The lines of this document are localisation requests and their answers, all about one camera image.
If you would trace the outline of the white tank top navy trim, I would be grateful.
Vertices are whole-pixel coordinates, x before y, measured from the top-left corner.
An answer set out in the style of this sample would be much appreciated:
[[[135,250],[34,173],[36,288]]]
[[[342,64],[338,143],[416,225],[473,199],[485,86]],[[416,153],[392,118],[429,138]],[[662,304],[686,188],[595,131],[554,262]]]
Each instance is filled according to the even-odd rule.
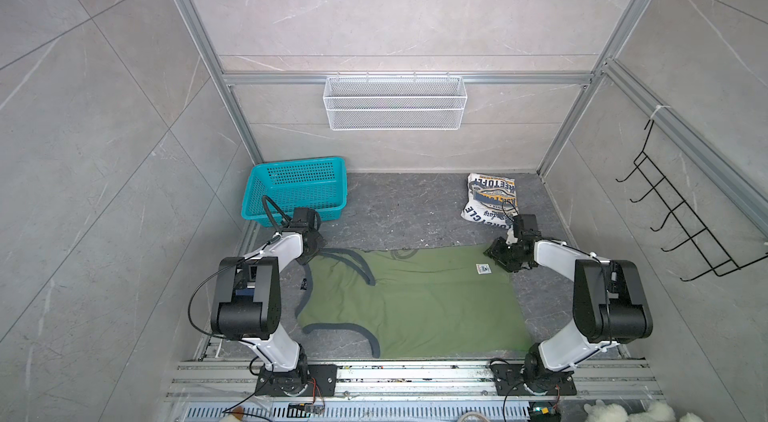
[[[515,180],[507,177],[470,173],[467,178],[468,202],[464,220],[508,230],[518,214]]]

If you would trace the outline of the green camouflage tank top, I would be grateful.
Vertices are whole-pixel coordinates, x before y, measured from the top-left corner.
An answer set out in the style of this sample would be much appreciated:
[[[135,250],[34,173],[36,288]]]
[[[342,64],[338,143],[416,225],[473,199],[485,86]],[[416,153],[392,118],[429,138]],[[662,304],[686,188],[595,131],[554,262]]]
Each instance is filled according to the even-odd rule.
[[[303,332],[363,335],[375,358],[525,351],[532,339],[508,272],[482,245],[327,248],[305,267]]]

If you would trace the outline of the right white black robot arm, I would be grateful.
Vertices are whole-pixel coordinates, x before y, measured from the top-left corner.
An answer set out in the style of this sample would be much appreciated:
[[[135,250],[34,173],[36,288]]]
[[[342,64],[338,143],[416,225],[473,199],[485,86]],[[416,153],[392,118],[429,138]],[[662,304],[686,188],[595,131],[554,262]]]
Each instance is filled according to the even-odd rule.
[[[545,395],[563,384],[580,363],[651,335],[652,315],[636,264],[604,259],[545,238],[533,214],[509,220],[508,234],[494,240],[485,255],[511,273],[551,269],[573,287],[571,321],[525,356],[519,384],[526,391]]]

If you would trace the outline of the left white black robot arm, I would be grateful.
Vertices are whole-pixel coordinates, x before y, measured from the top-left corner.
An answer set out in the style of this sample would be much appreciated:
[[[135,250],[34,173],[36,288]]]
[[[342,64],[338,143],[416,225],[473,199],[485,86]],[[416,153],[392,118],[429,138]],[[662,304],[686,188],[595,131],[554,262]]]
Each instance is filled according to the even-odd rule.
[[[261,247],[223,259],[216,273],[211,333],[249,347],[263,364],[260,377],[288,395],[303,391],[310,373],[303,348],[281,325],[280,275],[319,252],[320,225],[316,210],[297,208]]]

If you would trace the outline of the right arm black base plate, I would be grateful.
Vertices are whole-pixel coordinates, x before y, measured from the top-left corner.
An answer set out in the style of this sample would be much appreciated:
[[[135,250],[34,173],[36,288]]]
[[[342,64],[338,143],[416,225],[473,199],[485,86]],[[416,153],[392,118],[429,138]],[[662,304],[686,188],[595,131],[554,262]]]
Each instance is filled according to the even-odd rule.
[[[500,396],[575,396],[573,373],[530,368],[524,364],[491,362],[489,369]]]

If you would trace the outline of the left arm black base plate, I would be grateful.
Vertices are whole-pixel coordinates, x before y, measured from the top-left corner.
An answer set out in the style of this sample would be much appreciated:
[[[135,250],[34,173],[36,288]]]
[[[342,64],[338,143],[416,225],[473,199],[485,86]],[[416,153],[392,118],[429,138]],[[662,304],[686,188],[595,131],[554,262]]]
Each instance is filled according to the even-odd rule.
[[[288,397],[331,397],[335,393],[338,366],[310,364],[289,372],[259,370],[256,395]]]

